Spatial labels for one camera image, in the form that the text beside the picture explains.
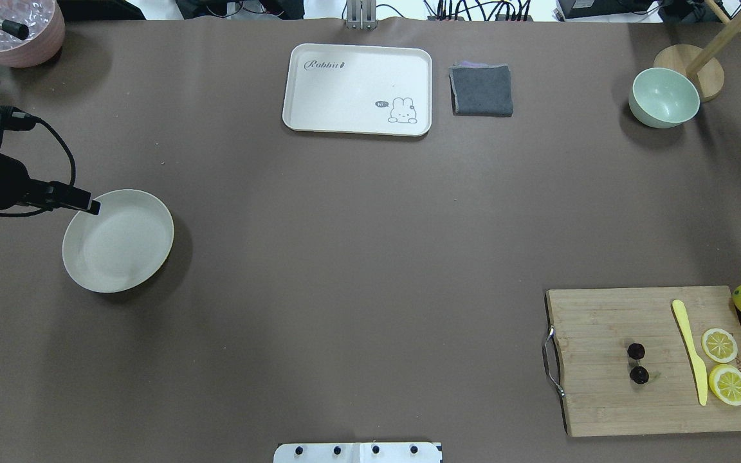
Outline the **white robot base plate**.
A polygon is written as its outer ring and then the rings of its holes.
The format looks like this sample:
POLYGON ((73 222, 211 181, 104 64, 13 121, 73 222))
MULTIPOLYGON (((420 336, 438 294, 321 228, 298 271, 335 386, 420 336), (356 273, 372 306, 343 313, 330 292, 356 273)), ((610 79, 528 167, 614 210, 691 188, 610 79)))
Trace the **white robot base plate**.
POLYGON ((277 446, 273 462, 442 462, 440 443, 327 442, 277 446))

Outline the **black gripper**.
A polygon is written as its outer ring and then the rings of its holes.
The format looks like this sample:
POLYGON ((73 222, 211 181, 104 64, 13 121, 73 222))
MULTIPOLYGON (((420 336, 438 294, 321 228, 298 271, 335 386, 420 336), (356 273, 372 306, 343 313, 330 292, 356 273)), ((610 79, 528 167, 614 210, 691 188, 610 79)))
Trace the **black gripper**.
POLYGON ((31 217, 57 208, 98 215, 101 204, 90 192, 76 187, 76 178, 73 153, 49 123, 14 106, 0 105, 0 217, 31 217), (68 182, 32 179, 22 162, 1 152, 6 130, 27 131, 37 124, 43 126, 64 149, 70 164, 68 182))

